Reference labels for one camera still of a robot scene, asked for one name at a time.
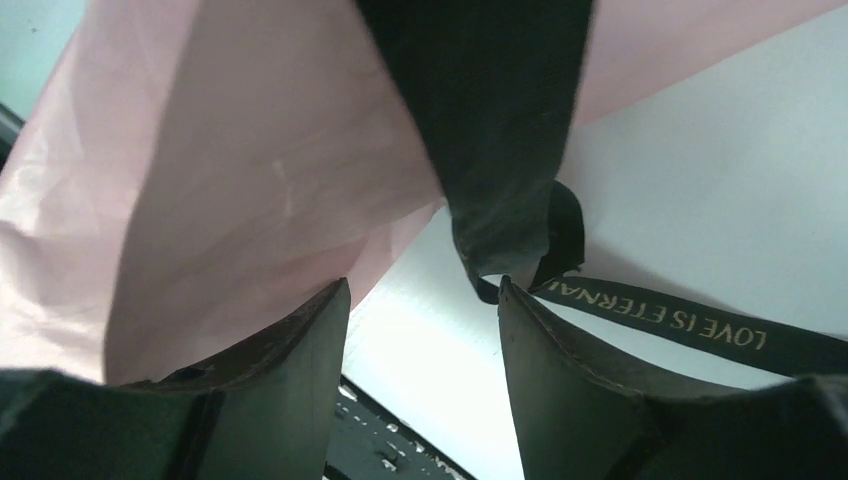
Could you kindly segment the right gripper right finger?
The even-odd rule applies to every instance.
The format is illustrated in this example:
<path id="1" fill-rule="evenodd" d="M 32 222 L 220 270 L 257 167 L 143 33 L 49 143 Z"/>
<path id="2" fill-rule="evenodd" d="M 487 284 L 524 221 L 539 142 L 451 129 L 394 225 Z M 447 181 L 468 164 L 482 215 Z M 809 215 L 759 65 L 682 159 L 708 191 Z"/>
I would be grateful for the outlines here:
<path id="1" fill-rule="evenodd" d="M 784 377 L 744 390 L 637 358 L 555 306 Z M 504 279 L 498 318 L 528 479 L 843 479 L 847 343 L 617 282 Z"/>

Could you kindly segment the black printed ribbon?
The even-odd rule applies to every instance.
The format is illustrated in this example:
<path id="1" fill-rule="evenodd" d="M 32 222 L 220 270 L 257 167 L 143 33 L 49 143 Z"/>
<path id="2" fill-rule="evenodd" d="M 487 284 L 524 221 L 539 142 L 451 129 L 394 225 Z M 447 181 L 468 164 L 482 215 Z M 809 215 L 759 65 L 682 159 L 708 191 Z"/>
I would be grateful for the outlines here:
<path id="1" fill-rule="evenodd" d="M 590 1 L 362 1 L 424 141 L 469 281 L 537 263 L 529 291 L 557 305 L 775 374 L 843 374 L 847 344 L 662 292 L 586 278 L 576 196 L 555 176 L 591 29 Z"/>

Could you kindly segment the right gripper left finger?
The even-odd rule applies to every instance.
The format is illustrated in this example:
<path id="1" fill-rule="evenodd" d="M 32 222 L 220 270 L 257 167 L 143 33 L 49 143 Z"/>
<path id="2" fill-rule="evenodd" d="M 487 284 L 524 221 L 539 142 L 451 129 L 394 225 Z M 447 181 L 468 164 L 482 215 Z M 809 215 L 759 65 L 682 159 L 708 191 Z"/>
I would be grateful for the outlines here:
<path id="1" fill-rule="evenodd" d="M 5 479 L 319 479 L 351 296 L 294 313 L 158 382 L 1 374 Z"/>

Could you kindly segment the pink flower bouquet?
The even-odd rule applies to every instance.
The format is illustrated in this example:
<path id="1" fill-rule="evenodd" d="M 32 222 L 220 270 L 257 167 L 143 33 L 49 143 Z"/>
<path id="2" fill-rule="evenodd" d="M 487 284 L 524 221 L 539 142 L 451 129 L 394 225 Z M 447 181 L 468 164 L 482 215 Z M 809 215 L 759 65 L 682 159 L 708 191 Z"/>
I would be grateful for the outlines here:
<path id="1" fill-rule="evenodd" d="M 448 203 L 360 2 L 89 3 L 1 175 L 3 367 L 159 380 L 368 293 Z M 837 8 L 590 2 L 570 128 Z"/>

